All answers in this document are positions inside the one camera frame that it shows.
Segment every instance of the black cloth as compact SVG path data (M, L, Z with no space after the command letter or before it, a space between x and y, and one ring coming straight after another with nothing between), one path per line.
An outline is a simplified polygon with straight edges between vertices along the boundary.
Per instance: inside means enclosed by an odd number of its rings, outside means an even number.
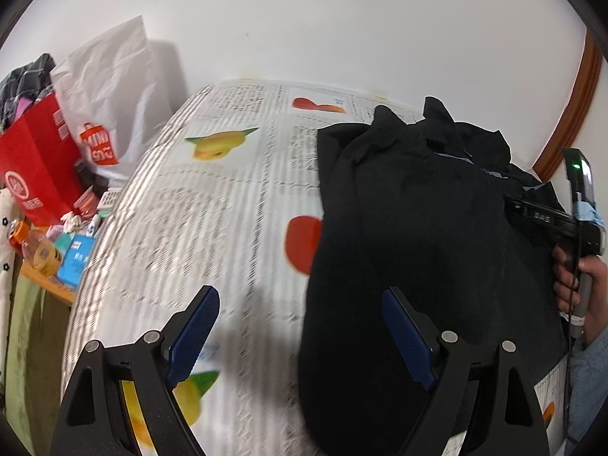
M553 187L510 164L500 132L455 123L434 98L424 118L405 125L378 106L371 126L318 131L325 215L299 394L309 433L329 456L394 454L428 400L382 320L388 286L440 331L473 345L514 341L533 382L566 351L551 244L541 230L512 226L504 206L512 196L561 209ZM466 429L474 389L455 433Z
M41 54L36 61L14 69L0 82L0 130L6 130L13 123L21 98L37 103L53 91L53 68L53 57Z

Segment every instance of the person's hand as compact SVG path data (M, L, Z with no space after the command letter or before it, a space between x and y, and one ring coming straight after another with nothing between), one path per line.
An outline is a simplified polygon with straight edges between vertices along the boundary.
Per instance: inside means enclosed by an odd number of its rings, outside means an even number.
M553 292L557 298L557 307L565 313L570 309L570 286L572 273L565 266L566 254L559 247L553 249L553 273L557 280L553 285ZM591 343L608 325L608 268L596 255L588 255L579 260L578 268L581 272L591 275L594 283L591 288L589 307L585 315L585 340ZM572 304L577 305L581 297L577 292L572 294Z

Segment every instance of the blue gripper pad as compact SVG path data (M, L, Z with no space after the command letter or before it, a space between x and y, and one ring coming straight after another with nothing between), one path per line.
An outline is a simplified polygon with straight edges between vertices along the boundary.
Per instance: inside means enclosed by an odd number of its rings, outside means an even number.
M174 338L171 338L171 332L165 337L172 341L165 375L169 388L175 388L178 382L188 378L219 313L220 294L213 286L203 286L188 308L173 316L177 316L177 320L173 317L169 320L165 328L169 325L180 328L174 331Z
M382 294L382 316L412 379L431 391L437 382L431 350L390 289Z

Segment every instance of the pink item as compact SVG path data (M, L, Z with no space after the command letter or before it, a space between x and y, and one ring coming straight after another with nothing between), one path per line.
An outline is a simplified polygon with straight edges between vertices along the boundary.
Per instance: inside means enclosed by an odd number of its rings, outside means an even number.
M23 113L25 113L27 111L27 109L33 105L34 102L32 100L29 100L27 98L21 98L19 100L19 103L17 103L17 111L14 114L14 120L13 121L17 121L19 120L19 118L21 117L21 115Z
M62 234L63 225L61 224L54 224L53 226L49 226L49 229L46 230L46 237L53 243L55 243Z
M99 198L93 192L93 187L89 187L86 192L80 196L80 199L74 202L75 210L80 213L80 216L82 216L83 219L90 219L95 216L98 205Z

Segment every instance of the orange bottle cap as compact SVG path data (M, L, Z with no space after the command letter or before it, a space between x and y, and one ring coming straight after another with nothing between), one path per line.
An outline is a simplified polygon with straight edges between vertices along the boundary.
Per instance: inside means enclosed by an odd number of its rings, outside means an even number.
M19 221L13 229L12 236L21 245L30 234L30 227L25 221Z

